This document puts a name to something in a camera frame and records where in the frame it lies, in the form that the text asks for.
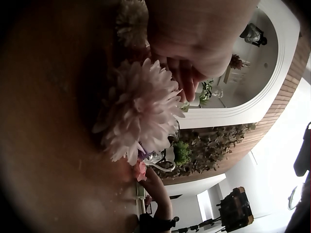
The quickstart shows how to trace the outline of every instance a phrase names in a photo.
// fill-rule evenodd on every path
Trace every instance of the green plant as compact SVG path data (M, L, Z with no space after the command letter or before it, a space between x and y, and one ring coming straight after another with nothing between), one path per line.
M212 83L214 80L209 80L207 82L203 82L203 91L200 95L200 104L206 105L209 101L210 97L212 96Z
M189 149L189 144L183 141L173 143L176 166L181 166L190 162L192 151Z

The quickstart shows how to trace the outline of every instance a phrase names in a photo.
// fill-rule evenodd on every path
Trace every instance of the succulent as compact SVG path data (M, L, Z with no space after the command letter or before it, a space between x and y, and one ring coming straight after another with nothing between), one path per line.
M189 149L189 144L183 141L178 141L173 143L175 159L174 162L176 166L181 166L187 164L191 158L190 155L192 151Z

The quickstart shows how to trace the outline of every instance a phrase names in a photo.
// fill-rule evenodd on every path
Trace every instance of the purple flower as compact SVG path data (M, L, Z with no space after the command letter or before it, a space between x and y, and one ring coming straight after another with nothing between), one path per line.
M141 150L138 150L138 159L140 159L140 160L144 160L145 158L149 158L149 156L151 155L151 153L148 153L144 148L143 148L143 150L145 151L145 153Z

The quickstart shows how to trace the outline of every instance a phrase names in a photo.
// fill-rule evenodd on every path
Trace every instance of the black lantern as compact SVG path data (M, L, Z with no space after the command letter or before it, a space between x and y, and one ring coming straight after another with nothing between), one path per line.
M256 45L258 47L260 45L267 44L267 38L263 36L263 31L261 31L253 23L250 23L246 26L240 37L244 38L245 42Z

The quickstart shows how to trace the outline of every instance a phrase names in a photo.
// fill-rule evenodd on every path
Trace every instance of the white teapot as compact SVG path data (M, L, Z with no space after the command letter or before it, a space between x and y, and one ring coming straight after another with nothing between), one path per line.
M157 162L164 160L164 159L165 159L165 161L172 163L171 168L163 168L163 167L156 164ZM174 147L171 146L171 147L165 149L165 155L164 154L157 155L156 153L154 153L151 156L149 156L149 158L144 159L144 163L147 166L154 166L154 167L156 167L162 171L165 171L165 172L172 172L176 167L174 159L175 159Z

